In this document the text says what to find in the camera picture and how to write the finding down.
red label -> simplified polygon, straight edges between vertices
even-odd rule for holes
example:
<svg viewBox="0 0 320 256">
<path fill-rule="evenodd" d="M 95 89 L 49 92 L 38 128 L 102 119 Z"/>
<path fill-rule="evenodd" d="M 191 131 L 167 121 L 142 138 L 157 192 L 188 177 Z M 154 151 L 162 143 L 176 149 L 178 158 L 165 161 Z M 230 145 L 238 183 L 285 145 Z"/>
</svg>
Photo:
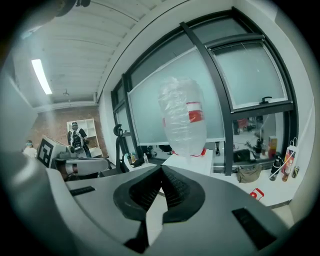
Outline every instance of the red label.
<svg viewBox="0 0 320 256">
<path fill-rule="evenodd" d="M 189 111 L 189 120 L 190 123 L 195 123 L 198 121 L 202 121 L 204 119 L 204 115 L 202 110 L 192 110 Z"/>
</svg>

person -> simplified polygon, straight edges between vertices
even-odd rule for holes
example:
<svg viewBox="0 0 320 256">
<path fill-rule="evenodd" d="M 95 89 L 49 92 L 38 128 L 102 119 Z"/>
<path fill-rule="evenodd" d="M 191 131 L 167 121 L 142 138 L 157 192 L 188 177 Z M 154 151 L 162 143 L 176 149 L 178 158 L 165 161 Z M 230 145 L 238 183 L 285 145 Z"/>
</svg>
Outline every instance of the person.
<svg viewBox="0 0 320 256">
<path fill-rule="evenodd" d="M 37 150 L 34 148 L 34 145 L 31 140 L 27 140 L 25 143 L 25 149 L 23 150 L 23 154 L 28 157 L 36 158 L 37 157 Z"/>
<path fill-rule="evenodd" d="M 82 147 L 86 157 L 92 157 L 88 145 L 86 144 L 87 134 L 82 128 L 78 127 L 77 122 L 72 123 L 72 129 L 68 131 L 67 139 L 69 146 L 73 146 L 75 149 Z"/>
</svg>

brown bag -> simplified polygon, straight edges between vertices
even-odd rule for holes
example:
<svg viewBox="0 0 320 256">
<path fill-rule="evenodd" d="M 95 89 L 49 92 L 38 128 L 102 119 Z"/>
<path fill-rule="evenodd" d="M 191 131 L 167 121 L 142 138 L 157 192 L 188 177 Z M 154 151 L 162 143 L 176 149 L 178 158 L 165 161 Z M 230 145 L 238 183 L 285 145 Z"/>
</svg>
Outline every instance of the brown bag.
<svg viewBox="0 0 320 256">
<path fill-rule="evenodd" d="M 244 169 L 240 167 L 240 169 L 236 173 L 236 177 L 239 183 L 254 182 L 259 178 L 262 169 L 263 169 L 263 166 L 261 164 L 255 165 L 251 169 L 250 168 Z"/>
</svg>

window frame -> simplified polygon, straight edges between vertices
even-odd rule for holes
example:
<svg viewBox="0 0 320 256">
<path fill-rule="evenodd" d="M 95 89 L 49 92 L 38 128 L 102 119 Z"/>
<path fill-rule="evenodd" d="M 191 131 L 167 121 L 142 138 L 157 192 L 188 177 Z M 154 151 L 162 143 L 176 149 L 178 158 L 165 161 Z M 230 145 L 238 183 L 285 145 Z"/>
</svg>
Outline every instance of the window frame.
<svg viewBox="0 0 320 256">
<path fill-rule="evenodd" d="M 204 25 L 206 23 L 211 23 L 218 20 L 232 18 L 238 22 L 247 33 L 231 35 L 206 43 L 202 43 L 200 39 L 195 35 L 192 28 L 199 25 Z M 113 117 L 114 122 L 117 124 L 116 111 L 119 110 L 124 104 L 126 108 L 128 124 L 130 127 L 130 132 L 123 134 L 123 136 L 131 136 L 132 142 L 139 158 L 142 157 L 142 151 L 139 146 L 137 146 L 136 134 L 131 118 L 131 110 L 128 99 L 128 92 L 130 92 L 132 87 L 131 74 L 147 59 L 153 52 L 155 52 L 159 47 L 162 47 L 166 43 L 173 40 L 175 37 L 178 37 L 181 33 L 185 33 L 191 42 L 197 47 L 200 52 L 205 64 L 207 65 L 213 83 L 215 85 L 216 92 L 219 98 L 219 104 L 221 107 L 222 121 L 224 127 L 224 166 L 217 166 L 217 170 L 214 172 L 221 173 L 224 172 L 226 176 L 231 175 L 237 165 L 233 165 L 233 129 L 232 129 L 232 120 L 238 120 L 241 118 L 263 116 L 269 114 L 283 113 L 283 147 L 281 153 L 284 155 L 286 148 L 294 137 L 298 137 L 299 134 L 299 124 L 298 124 L 298 105 L 292 80 L 290 74 L 287 70 L 287 67 L 279 54 L 276 47 L 270 41 L 266 34 L 255 24 L 250 18 L 244 15 L 241 11 L 232 7 L 230 10 L 219 11 L 204 15 L 193 19 L 187 23 L 181 22 L 180 26 L 167 33 L 161 37 L 158 41 L 153 43 L 136 61 L 129 67 L 129 69 L 122 74 L 121 80 L 115 86 L 114 90 L 111 92 L 112 108 L 113 108 Z M 236 43 L 243 42 L 262 42 L 263 47 L 267 50 L 267 54 L 270 57 L 271 61 L 274 61 L 274 66 L 276 72 L 279 76 L 279 79 L 283 81 L 286 96 L 288 100 L 269 102 L 261 105 L 252 105 L 243 108 L 234 109 L 231 101 L 231 96 L 228 90 L 226 81 L 222 75 L 222 69 L 219 66 L 218 61 L 212 53 L 213 49 L 227 47 Z M 124 99 L 121 102 L 118 102 L 117 92 L 119 88 L 123 85 L 124 89 Z M 128 146 L 126 140 L 123 139 L 123 146 L 121 147 L 122 153 L 128 153 Z M 157 164 L 161 164 L 164 160 L 156 159 Z M 273 160 L 261 161 L 266 167 L 271 167 Z M 241 166 L 250 166 L 252 163 L 243 163 Z"/>
</svg>

white ceiling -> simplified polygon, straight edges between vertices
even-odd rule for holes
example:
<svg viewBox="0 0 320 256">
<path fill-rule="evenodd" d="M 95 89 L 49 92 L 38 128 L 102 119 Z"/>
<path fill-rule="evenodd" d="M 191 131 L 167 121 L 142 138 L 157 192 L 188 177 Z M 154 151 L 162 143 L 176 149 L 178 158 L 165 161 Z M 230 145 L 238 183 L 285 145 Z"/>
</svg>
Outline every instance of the white ceiling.
<svg viewBox="0 0 320 256">
<path fill-rule="evenodd" d="M 73 7 L 32 35 L 13 51 L 18 86 L 33 107 L 92 101 L 117 47 L 136 24 L 165 0 L 92 0 Z M 45 95 L 31 60 L 41 59 L 52 90 Z M 63 93 L 67 89 L 69 96 Z"/>
</svg>

